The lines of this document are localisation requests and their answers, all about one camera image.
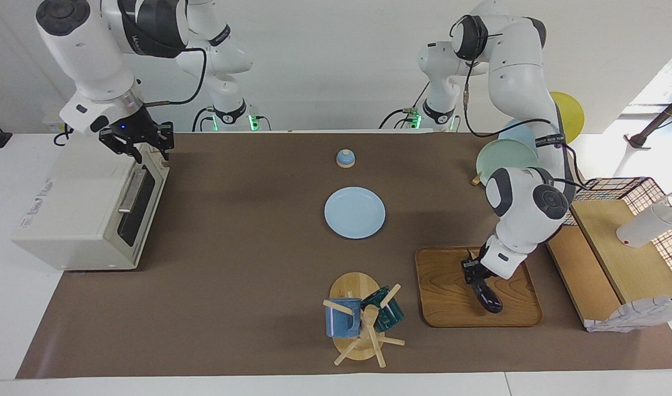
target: white wall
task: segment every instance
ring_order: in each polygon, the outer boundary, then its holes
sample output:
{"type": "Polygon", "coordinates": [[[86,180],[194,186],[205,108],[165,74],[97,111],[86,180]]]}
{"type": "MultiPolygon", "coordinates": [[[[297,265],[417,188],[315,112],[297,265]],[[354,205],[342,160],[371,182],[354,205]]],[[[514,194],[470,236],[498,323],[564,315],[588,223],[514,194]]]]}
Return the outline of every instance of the white wall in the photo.
{"type": "MultiPolygon", "coordinates": [[[[426,83],[417,53],[427,42],[445,40],[458,16],[477,0],[219,0],[227,19],[255,58],[239,75],[246,98],[269,116],[275,129],[373,128],[389,111],[410,106],[426,83]]],[[[550,90],[572,94],[583,104],[585,133],[601,133],[672,56],[672,0],[508,0],[519,15],[534,16],[549,30],[545,74],[550,90]]],[[[6,87],[29,98],[21,110],[33,115],[41,98],[73,93],[34,27],[39,0],[0,0],[1,20],[36,64],[29,73],[53,85],[16,81],[0,63],[0,98],[15,101],[6,87]]],[[[182,100],[196,81],[172,60],[127,56],[146,100],[182,100]]],[[[210,105],[206,93],[185,106],[153,108],[157,121],[190,128],[210,105]]],[[[509,118],[492,107],[487,79],[472,78],[470,120],[477,130],[501,127],[509,118]]],[[[26,118],[0,111],[18,130],[36,130],[26,118]]]]}

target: white cylindrical container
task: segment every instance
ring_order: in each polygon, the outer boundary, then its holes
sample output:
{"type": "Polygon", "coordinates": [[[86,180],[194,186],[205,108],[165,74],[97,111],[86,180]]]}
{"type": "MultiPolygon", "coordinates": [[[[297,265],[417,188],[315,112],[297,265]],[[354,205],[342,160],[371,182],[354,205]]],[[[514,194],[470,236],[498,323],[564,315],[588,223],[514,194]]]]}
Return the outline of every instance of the white cylindrical container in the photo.
{"type": "Polygon", "coordinates": [[[672,192],[662,196],[617,229],[617,237],[631,248],[641,248],[661,234],[672,229],[672,192]]]}

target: light blue plate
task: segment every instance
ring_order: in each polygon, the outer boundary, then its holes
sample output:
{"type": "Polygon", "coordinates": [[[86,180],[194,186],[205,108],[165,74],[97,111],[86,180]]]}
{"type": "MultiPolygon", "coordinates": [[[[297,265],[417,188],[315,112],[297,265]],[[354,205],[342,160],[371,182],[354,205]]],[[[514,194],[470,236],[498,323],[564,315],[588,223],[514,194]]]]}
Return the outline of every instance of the light blue plate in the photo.
{"type": "Polygon", "coordinates": [[[360,240],[373,235],[384,224],[384,204],[374,192],[360,187],[338,190],[326,201],[324,216],[336,234],[360,240]]]}

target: brown tabletop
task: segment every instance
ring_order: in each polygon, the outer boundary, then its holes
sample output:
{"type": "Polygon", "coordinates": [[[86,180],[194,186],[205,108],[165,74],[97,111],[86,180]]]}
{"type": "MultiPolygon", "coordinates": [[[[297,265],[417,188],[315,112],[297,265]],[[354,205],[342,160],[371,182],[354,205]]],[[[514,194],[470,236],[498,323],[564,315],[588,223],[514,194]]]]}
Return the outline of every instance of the brown tabletop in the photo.
{"type": "Polygon", "coordinates": [[[414,253],[481,245],[497,223],[469,181],[486,140],[470,135],[180,135],[138,270],[65,273],[18,378],[672,369],[672,332],[587,333],[544,247],[529,256],[544,322],[431,328],[414,253]],[[335,163],[356,153],[354,168],[335,163]],[[384,227],[346,240],[323,216],[368,188],[384,227]],[[343,273],[401,283],[407,345],[333,365],[321,301],[343,273]]]}

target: round plate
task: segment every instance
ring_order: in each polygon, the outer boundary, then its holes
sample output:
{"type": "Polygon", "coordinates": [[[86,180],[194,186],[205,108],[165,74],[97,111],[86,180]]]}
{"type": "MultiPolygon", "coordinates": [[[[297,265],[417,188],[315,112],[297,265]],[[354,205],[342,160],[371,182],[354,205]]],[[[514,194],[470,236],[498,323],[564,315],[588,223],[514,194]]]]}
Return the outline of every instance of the round plate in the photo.
{"type": "Polygon", "coordinates": [[[510,139],[498,139],[487,143],[477,156],[475,168],[482,185],[487,185],[490,176],[499,168],[530,168],[539,166],[534,150],[524,143],[510,139]]]}
{"type": "Polygon", "coordinates": [[[373,235],[384,224],[382,200],[374,192],[360,187],[347,187],[330,196],[324,216],[336,234],[360,240],[373,235]]]}

